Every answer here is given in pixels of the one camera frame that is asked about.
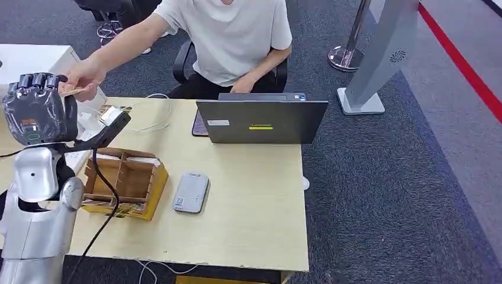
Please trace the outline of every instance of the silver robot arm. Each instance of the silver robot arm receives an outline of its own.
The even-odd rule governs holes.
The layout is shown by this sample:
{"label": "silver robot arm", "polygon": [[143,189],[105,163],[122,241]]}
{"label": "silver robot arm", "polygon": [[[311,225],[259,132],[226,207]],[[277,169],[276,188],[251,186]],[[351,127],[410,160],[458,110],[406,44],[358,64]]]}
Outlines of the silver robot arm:
{"label": "silver robot arm", "polygon": [[16,155],[15,181],[7,192],[0,221],[0,233],[5,237],[0,284],[61,283],[63,259],[82,203],[82,181],[77,177],[65,181],[53,209],[24,203],[36,204],[58,193],[56,165],[61,156],[45,147]]}
{"label": "silver robot arm", "polygon": [[[63,101],[57,91],[59,81],[65,80],[48,73],[21,75],[2,99],[10,132],[26,147],[15,157],[14,182],[0,196],[5,199],[0,284],[61,283],[83,197],[82,181],[66,164],[65,153],[107,147],[131,120],[111,108],[97,135],[77,140],[75,98],[67,96]],[[70,141],[74,147],[66,145]],[[41,208],[42,201],[56,206]]]}

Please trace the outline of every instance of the man's left hand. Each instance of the man's left hand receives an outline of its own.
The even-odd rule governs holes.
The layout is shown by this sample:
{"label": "man's left hand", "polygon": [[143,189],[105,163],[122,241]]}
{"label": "man's left hand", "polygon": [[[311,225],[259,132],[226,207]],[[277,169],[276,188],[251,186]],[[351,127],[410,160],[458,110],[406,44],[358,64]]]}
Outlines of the man's left hand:
{"label": "man's left hand", "polygon": [[251,93],[256,80],[249,75],[241,77],[230,90],[231,93]]}

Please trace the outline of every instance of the yellow sticker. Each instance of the yellow sticker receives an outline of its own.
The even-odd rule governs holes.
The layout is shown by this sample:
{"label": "yellow sticker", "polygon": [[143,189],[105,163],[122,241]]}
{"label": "yellow sticker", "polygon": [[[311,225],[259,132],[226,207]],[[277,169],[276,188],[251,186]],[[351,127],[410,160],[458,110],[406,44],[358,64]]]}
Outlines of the yellow sticker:
{"label": "yellow sticker", "polygon": [[249,130],[273,130],[270,126],[250,126]]}

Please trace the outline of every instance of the man's arm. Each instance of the man's arm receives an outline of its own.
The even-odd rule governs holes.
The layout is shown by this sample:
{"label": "man's arm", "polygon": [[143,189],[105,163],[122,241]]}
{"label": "man's arm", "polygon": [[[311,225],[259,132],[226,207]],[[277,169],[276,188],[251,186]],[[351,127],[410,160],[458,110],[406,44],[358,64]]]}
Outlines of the man's arm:
{"label": "man's arm", "polygon": [[144,21],[125,29],[106,46],[77,63],[66,74],[68,81],[59,88],[61,93],[82,89],[75,95],[79,101],[94,99],[99,84],[108,71],[140,55],[169,28],[159,15],[152,14]]}
{"label": "man's arm", "polygon": [[119,33],[106,46],[89,56],[97,60],[108,72],[139,56],[148,49],[168,28],[168,23],[159,15],[152,14],[144,21]]}
{"label": "man's arm", "polygon": [[255,83],[265,74],[276,68],[291,54],[291,46],[284,50],[273,49],[265,57],[265,59],[258,64],[248,74],[242,76],[232,87],[231,93],[249,93],[253,89]]}

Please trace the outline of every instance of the gray stand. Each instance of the gray stand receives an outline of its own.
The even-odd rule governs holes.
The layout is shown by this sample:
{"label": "gray stand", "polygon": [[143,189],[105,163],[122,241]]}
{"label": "gray stand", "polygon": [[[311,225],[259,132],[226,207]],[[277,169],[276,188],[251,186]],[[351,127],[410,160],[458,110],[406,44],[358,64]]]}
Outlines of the gray stand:
{"label": "gray stand", "polygon": [[338,89],[344,114],[381,114],[377,94],[407,62],[416,38],[420,0],[387,0],[361,68],[347,88]]}
{"label": "gray stand", "polygon": [[371,0],[361,0],[359,5],[358,13],[356,15],[356,20],[352,26],[352,32],[350,32],[349,41],[347,46],[344,48],[342,46],[337,46],[331,49],[328,53],[328,62],[334,68],[345,71],[345,72],[356,72],[361,65],[361,61],[364,58],[364,53],[356,49],[356,44],[358,43],[359,33],[361,31],[362,21],[366,12],[369,8],[369,3]]}

